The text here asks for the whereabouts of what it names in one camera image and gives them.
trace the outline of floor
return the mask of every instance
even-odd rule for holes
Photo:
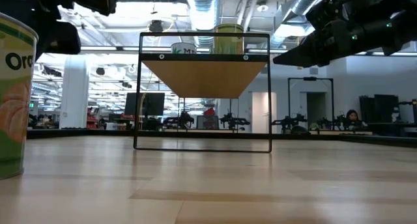
[[[417,150],[333,141],[241,154],[133,150],[130,137],[36,139],[24,175],[0,180],[1,224],[409,224],[416,210]]]

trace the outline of wooden shelf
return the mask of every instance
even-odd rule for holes
[[[269,57],[141,54],[141,60],[181,98],[238,98]]]

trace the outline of red object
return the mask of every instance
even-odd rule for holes
[[[211,107],[210,109],[206,110],[204,116],[213,116],[215,114],[214,109]]]

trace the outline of orange fruit graphic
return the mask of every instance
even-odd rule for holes
[[[5,91],[0,103],[0,130],[19,143],[26,136],[30,91],[30,80],[15,84]]]

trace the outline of metal frame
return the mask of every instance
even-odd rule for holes
[[[291,117],[291,80],[303,80],[303,81],[317,81],[317,80],[329,80],[332,86],[332,122],[334,122],[334,80],[333,78],[319,78],[319,77],[288,77],[288,116]]]
[[[143,37],[145,36],[227,36],[227,37],[251,37],[251,38],[265,38],[267,42],[267,51],[262,55],[207,55],[207,54],[166,54],[166,53],[142,53]],[[133,148],[138,150],[163,150],[163,151],[192,151],[192,152],[253,152],[253,153],[270,153],[272,152],[272,115],[268,117],[268,150],[212,150],[212,149],[168,149],[168,148],[138,148],[137,137],[139,135],[139,122],[137,114],[139,113],[139,95],[140,95],[140,81],[141,81],[141,69],[142,61],[244,61],[244,62],[259,62],[264,61],[267,63],[268,69],[268,110],[272,111],[272,97],[271,97],[271,71],[270,71],[270,36],[268,34],[260,33],[141,33],[139,38],[139,59],[137,64],[137,88],[136,88],[136,117],[135,117],[135,130],[134,130],[134,144]],[[187,137],[193,137],[193,133],[187,133]],[[217,133],[204,133],[204,137],[211,139],[220,139]]]

